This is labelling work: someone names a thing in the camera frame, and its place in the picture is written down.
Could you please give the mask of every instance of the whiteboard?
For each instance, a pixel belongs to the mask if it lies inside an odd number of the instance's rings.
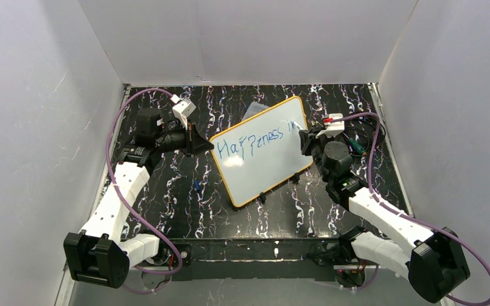
[[[301,98],[280,102],[209,141],[232,204],[241,207],[313,163],[301,155],[298,131],[307,129]]]

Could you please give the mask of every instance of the wire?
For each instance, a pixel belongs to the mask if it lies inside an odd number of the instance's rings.
[[[174,256],[175,254],[172,254],[172,259],[170,259],[170,263],[168,264],[168,270],[172,271],[172,265],[174,264]]]
[[[157,284],[157,286],[155,287],[155,289],[159,288],[159,287],[160,287],[160,285],[162,285],[164,282],[169,282],[169,281],[170,281],[169,279],[163,279],[163,280],[161,280],[161,281],[160,281],[160,282]]]
[[[365,268],[367,267],[367,261],[365,260],[364,261],[364,267],[362,268],[362,270],[360,270],[360,272],[363,272],[365,270]]]
[[[358,272],[360,270],[360,266],[362,265],[362,260],[360,259],[358,261],[358,267],[356,268],[356,270],[352,270],[353,272]]]
[[[345,287],[345,289],[349,289],[349,290],[352,290],[353,288],[359,288],[360,285],[358,285],[353,279],[352,277],[350,277],[347,273],[340,273],[340,277],[343,279],[343,280],[346,280],[348,282],[351,282],[352,284],[354,284],[354,286],[348,288],[348,287]]]
[[[142,223],[143,225],[147,226],[147,228],[149,230],[151,230],[157,237],[161,238],[161,240],[164,241],[169,246],[169,248],[172,250],[172,252],[177,257],[177,268],[175,268],[174,270],[171,270],[171,271],[152,271],[152,270],[147,270],[145,268],[142,268],[141,266],[136,266],[136,268],[138,270],[142,271],[142,272],[150,273],[150,274],[172,275],[172,274],[175,274],[175,273],[179,272],[179,270],[181,270],[181,267],[183,266],[183,259],[181,258],[181,253],[177,250],[177,248],[175,247],[175,245],[164,234],[162,234],[151,223],[147,222],[147,220],[145,220],[139,213],[137,213],[131,207],[131,205],[127,202],[127,200],[125,199],[125,197],[121,193],[121,189],[117,185],[117,181],[115,179],[114,170],[112,169],[112,159],[111,159],[111,150],[110,150],[110,148],[111,148],[111,144],[112,144],[112,136],[114,134],[115,127],[117,126],[117,121],[119,120],[119,118],[120,118],[121,114],[123,113],[123,111],[125,111],[126,107],[135,98],[137,98],[138,96],[140,96],[140,95],[142,95],[142,94],[144,94],[146,92],[151,92],[151,91],[162,92],[162,93],[166,94],[169,97],[172,97],[173,96],[171,93],[169,93],[168,91],[165,91],[164,89],[160,89],[160,88],[148,88],[148,89],[144,89],[142,91],[138,91],[136,94],[132,95],[132,97],[128,98],[128,100],[123,104],[123,106],[117,112],[117,115],[115,115],[114,121],[112,122],[112,126],[110,127],[110,131],[108,132],[108,137],[106,138],[106,165],[108,166],[108,174],[110,175],[110,179],[111,179],[112,184],[113,184],[113,186],[115,188],[115,192],[117,193],[117,196],[121,200],[121,203],[123,203],[123,205],[130,211],[131,215],[134,218],[138,219],[140,221],[140,223]],[[132,291],[133,289],[130,289],[130,288],[125,288],[125,289],[127,289],[127,290],[129,290],[131,292],[134,292],[134,291]]]
[[[326,118],[323,120],[324,122],[335,122],[333,121],[333,119],[330,119],[330,118]],[[349,149],[350,149],[350,155],[354,158],[359,158],[361,159],[362,157],[370,154],[370,151],[372,149],[372,137],[374,137],[374,131],[375,131],[375,127],[376,127],[376,120],[374,119],[371,119],[369,117],[356,117],[354,119],[350,119],[349,122],[354,122],[351,126],[347,126],[345,127],[345,132],[341,133],[338,135],[338,137],[340,138],[340,136],[343,136],[343,142],[345,142]],[[349,136],[349,131],[353,131],[354,132],[354,137],[351,137]],[[384,143],[385,141],[385,135],[386,135],[386,132],[384,130],[384,127],[381,125],[381,132],[380,132],[380,135],[379,135],[379,140],[377,141],[377,146],[376,148],[380,148],[382,146],[382,144]],[[358,139],[365,139],[366,141],[365,142],[358,142],[357,140]],[[362,148],[363,148],[363,151],[364,152],[361,152],[358,150],[357,153],[355,152],[357,150],[357,148],[355,148],[355,144],[358,143]]]
[[[161,262],[161,263],[152,263],[152,265],[154,265],[154,266],[164,265],[165,263],[167,263],[170,260],[170,258],[172,257],[172,255],[173,254],[170,254],[170,252],[168,251],[168,256],[166,256],[166,259],[164,259],[163,262]]]
[[[480,262],[480,264],[482,264],[482,266],[486,269],[486,272],[487,272],[487,274],[489,275],[489,278],[490,278],[490,266],[486,263],[486,261],[484,260],[484,258],[482,256],[480,256],[480,254],[478,254],[478,252],[475,249],[473,249],[470,245],[468,245],[466,242],[464,242],[463,240],[461,240],[459,237],[448,233],[444,229],[441,229],[441,228],[439,228],[438,226],[436,226],[434,224],[428,223],[426,221],[421,221],[421,220],[418,220],[416,218],[411,218],[411,217],[407,216],[406,214],[400,214],[397,210],[394,210],[393,208],[390,208],[384,202],[380,201],[379,197],[375,193],[375,190],[373,189],[373,180],[371,179],[372,178],[372,174],[371,173],[372,173],[372,169],[373,169],[373,155],[375,154],[376,143],[378,141],[378,134],[379,134],[380,127],[381,127],[379,116],[377,114],[375,114],[375,113],[372,113],[372,112],[364,112],[364,113],[357,113],[357,114],[354,114],[354,115],[343,117],[343,118],[340,118],[340,119],[332,119],[331,122],[338,122],[338,121],[343,121],[343,120],[350,120],[350,119],[359,118],[359,117],[366,117],[366,116],[367,117],[373,117],[373,118],[376,119],[375,135],[373,137],[373,148],[371,149],[371,153],[369,155],[369,161],[367,162],[367,184],[368,184],[368,187],[369,187],[369,192],[373,195],[373,198],[375,199],[375,201],[377,203],[379,203],[379,205],[381,207],[383,207],[384,209],[388,210],[392,214],[396,214],[396,215],[400,216],[401,218],[403,218],[403,219],[405,219],[407,221],[414,222],[414,223],[419,224],[421,226],[425,226],[425,227],[427,227],[429,229],[435,230],[435,231],[441,233],[442,235],[445,235],[446,237],[452,239],[453,241],[459,243],[462,247],[464,247],[465,249],[467,249],[467,251],[469,251],[470,254],[472,254]],[[373,274],[373,276],[376,276],[377,271],[378,271],[378,265],[376,266],[375,274]],[[374,277],[372,277],[371,280],[369,280],[369,282],[367,282],[367,286],[373,281],[373,279],[374,279]],[[463,304],[463,305],[467,305],[467,306],[486,306],[486,305],[490,305],[490,297],[487,300],[485,300],[483,302],[480,302],[480,303],[473,303],[473,302],[463,301],[463,300],[460,300],[458,298],[454,298],[451,295],[447,295],[446,297],[449,298],[450,300],[454,301],[454,302],[457,302],[457,303],[460,303],[460,304]]]
[[[356,290],[363,290],[369,287],[369,285],[375,280],[377,274],[378,274],[378,265],[376,265],[375,271],[373,272],[371,278],[365,284],[357,287]]]
[[[137,295],[151,295],[159,290],[161,290],[162,288],[164,288],[166,285],[160,287],[160,288],[155,288],[153,290],[147,290],[147,291],[144,291],[144,290],[136,290],[136,289],[132,289],[130,287],[128,287],[127,285],[123,284],[121,287],[123,287],[123,289],[129,291],[129,292],[132,292],[132,293],[135,293]]]

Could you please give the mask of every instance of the black marbled table surface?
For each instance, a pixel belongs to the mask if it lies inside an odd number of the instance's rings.
[[[130,95],[144,88],[132,88]],[[374,106],[366,84],[357,85],[261,85],[165,87],[190,99],[197,109],[189,117],[207,139],[239,123],[248,106],[256,101],[275,105],[300,96],[309,126],[328,113],[349,115],[372,111]],[[115,152],[120,152],[135,128],[139,108],[159,108],[165,120],[174,118],[173,103],[158,92],[133,101],[124,113]],[[396,172],[384,145],[375,154],[374,186],[387,200],[406,210]],[[355,173],[366,179],[366,159],[357,159]],[[199,181],[202,192],[194,188]],[[210,152],[192,158],[166,153],[149,183],[138,196],[135,208],[171,239],[296,239],[335,238],[356,225],[370,228],[363,219],[334,204],[325,192],[316,167],[301,173],[298,184],[291,181],[258,200],[234,210],[221,175]],[[145,227],[129,216],[122,238],[131,238]]]

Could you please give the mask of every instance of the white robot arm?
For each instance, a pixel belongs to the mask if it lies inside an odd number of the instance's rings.
[[[344,130],[341,114],[330,114],[323,125],[301,130],[301,152],[312,156],[330,198],[347,211],[369,221],[390,239],[382,239],[356,227],[326,244],[309,258],[334,264],[365,259],[384,266],[409,281],[425,300],[436,303],[470,276],[461,245],[441,233],[431,231],[389,212],[403,211],[372,194],[366,183],[351,172],[353,159],[347,144],[335,136]],[[455,235],[451,230],[445,231]]]
[[[133,144],[127,144],[117,158],[115,178],[129,203],[135,202],[164,152],[182,150],[193,156],[213,149],[187,120],[194,104],[176,95],[171,100],[178,121],[163,122],[155,108],[139,110]],[[121,241],[128,214],[112,184],[80,232],[68,233],[64,240],[72,279],[119,288],[130,268],[159,253],[160,240],[155,235],[138,234]]]

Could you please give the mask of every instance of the white wall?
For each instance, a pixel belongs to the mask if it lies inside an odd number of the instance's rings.
[[[416,216],[451,227],[490,264],[490,1],[419,1],[380,94]],[[485,300],[489,278],[467,258],[456,296]]]
[[[376,82],[416,0],[80,0],[133,85]]]
[[[122,91],[77,1],[0,0],[0,305],[53,305]]]

